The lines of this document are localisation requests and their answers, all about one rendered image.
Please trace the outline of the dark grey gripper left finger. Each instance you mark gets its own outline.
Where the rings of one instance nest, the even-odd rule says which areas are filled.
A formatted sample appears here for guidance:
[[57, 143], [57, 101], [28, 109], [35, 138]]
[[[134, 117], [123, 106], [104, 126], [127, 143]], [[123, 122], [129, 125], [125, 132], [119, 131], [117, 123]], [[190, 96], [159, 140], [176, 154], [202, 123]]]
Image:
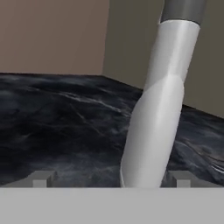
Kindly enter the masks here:
[[37, 187], [37, 188], [47, 188], [53, 187], [54, 181], [57, 179], [56, 171], [34, 171], [26, 178], [22, 178], [18, 181], [11, 182], [4, 187]]

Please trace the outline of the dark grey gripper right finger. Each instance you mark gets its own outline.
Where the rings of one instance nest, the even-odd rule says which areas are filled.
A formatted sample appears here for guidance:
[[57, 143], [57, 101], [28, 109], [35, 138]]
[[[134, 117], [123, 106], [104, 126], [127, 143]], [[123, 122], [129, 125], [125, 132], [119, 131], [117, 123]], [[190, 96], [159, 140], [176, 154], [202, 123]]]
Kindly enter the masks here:
[[167, 171], [161, 184], [162, 187], [171, 188], [220, 188], [212, 180], [199, 178], [190, 171]]

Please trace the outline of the white tapered bottle, grey end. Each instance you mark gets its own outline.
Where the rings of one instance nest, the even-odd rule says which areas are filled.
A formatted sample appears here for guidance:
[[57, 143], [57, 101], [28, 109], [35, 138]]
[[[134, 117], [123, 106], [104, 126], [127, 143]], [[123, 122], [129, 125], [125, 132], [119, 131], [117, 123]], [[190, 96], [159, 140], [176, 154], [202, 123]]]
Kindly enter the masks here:
[[164, 0], [143, 93], [130, 118], [120, 169], [122, 187], [161, 186], [206, 5], [207, 0]]

